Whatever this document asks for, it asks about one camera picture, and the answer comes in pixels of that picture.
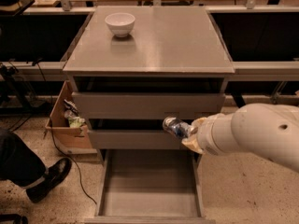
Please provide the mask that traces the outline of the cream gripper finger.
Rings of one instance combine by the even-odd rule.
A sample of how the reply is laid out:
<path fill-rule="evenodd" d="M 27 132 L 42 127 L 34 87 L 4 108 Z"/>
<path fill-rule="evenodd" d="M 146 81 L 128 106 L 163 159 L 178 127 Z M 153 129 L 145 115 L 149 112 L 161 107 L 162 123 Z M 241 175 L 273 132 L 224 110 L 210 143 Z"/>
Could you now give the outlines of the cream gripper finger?
<path fill-rule="evenodd" d="M 206 120 L 206 117 L 201 117 L 199 119 L 195 119 L 193 122 L 192 122 L 192 126 L 194 128 L 198 128 L 200 127 Z"/>
<path fill-rule="evenodd" d="M 198 153 L 198 154 L 203 154 L 204 150 L 199 146 L 196 137 L 189 137 L 189 138 L 184 138 L 182 140 L 182 144 L 187 147 L 189 150 Z"/>

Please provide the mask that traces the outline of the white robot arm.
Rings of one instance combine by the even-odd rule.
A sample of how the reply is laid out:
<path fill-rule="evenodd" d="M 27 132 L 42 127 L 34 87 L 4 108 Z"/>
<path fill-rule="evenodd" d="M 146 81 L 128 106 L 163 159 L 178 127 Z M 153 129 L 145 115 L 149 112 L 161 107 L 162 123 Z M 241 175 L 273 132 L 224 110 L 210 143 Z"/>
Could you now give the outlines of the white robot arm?
<path fill-rule="evenodd" d="M 250 104 L 234 113 L 192 122 L 195 132 L 182 144 L 199 154 L 251 152 L 299 172 L 299 107 Z"/>

